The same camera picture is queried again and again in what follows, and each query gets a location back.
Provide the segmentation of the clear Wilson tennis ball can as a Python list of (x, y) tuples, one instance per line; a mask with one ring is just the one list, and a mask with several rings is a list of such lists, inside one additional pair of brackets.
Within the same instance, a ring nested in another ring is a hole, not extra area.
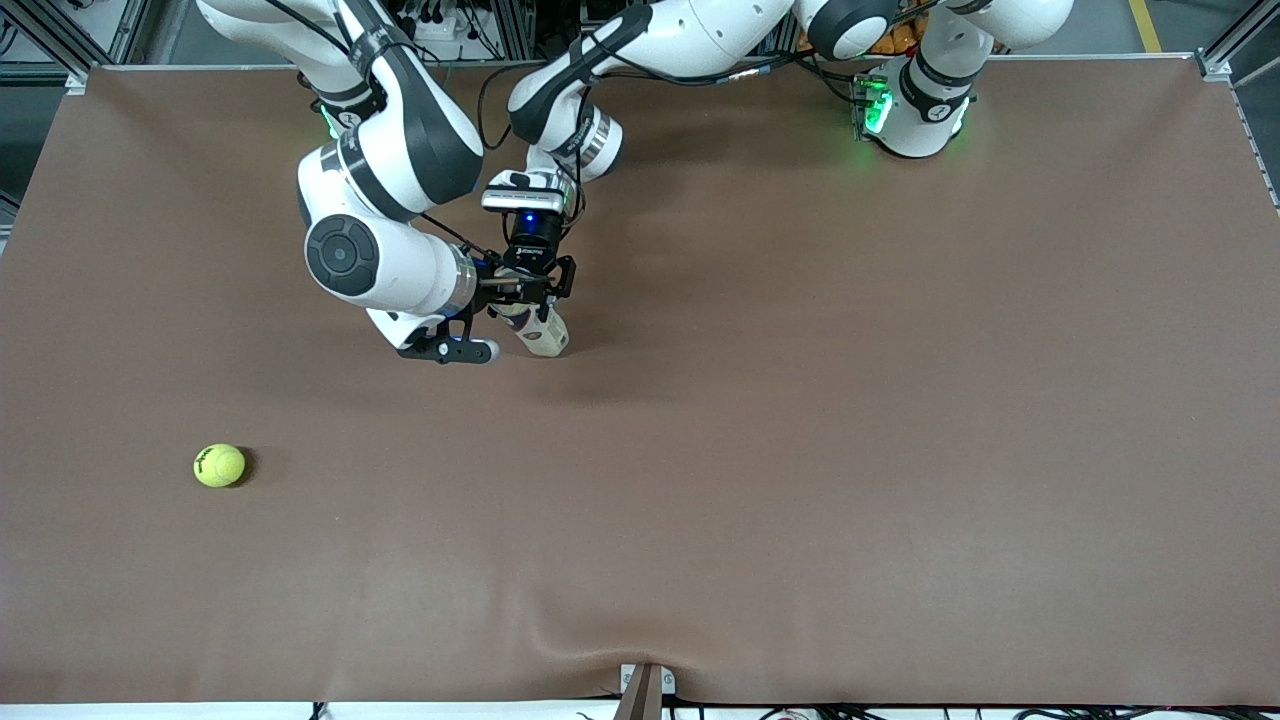
[(558, 357), (570, 343), (567, 325), (553, 305), (490, 304), (488, 310), (538, 357)]

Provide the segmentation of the Wilson 3 print tennis ball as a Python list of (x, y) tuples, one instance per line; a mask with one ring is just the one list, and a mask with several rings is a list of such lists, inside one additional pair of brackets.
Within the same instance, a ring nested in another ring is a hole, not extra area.
[(234, 445), (216, 443), (202, 448), (193, 460), (197, 482), (210, 488), (225, 488), (239, 483), (248, 468), (244, 452)]

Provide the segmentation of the white power strip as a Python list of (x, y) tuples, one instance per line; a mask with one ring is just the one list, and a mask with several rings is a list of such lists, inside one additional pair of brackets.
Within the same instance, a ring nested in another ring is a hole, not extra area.
[(397, 24), (419, 44), (462, 42), (486, 38), (492, 13), (486, 6), (471, 3), (426, 3), (401, 8)]

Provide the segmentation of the brown table mat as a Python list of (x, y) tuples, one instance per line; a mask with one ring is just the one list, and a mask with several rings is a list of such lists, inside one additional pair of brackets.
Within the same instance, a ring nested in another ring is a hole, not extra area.
[[(0, 702), (1280, 706), (1280, 215), (1188, 59), (997, 60), (938, 156), (613, 79), (553, 360), (305, 264), (288, 70), (104, 70), (0, 258)], [(195, 456), (248, 459), (210, 488)]]

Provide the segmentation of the orange bag pile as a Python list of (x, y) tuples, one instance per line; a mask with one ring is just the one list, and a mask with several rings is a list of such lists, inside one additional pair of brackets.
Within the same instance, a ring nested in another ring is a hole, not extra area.
[(868, 18), (858, 22), (845, 31), (836, 33), (835, 41), (826, 50), (815, 49), (808, 35), (801, 31), (795, 49), (801, 53), (817, 53), (831, 60), (846, 60), (856, 56), (896, 56), (915, 47), (923, 29), (927, 27), (928, 15), (924, 20), (904, 20), (888, 26), (879, 18)]

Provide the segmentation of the aluminium frame upright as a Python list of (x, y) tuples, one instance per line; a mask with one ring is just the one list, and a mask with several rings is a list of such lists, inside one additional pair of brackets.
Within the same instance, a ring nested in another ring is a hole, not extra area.
[(534, 59), (536, 0), (490, 0), (503, 56), (509, 61)]

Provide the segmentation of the metal table clamp bracket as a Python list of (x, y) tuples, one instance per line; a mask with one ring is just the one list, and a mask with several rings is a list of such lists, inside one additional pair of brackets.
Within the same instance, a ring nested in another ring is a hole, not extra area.
[(613, 720), (664, 720), (664, 701), (675, 697), (675, 673), (658, 664), (620, 667), (620, 702)]

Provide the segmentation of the aluminium frame profile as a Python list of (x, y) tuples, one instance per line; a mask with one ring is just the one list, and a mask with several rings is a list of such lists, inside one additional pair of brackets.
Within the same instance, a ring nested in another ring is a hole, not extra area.
[(83, 87), (127, 63), (163, 0), (0, 0), (0, 87)]

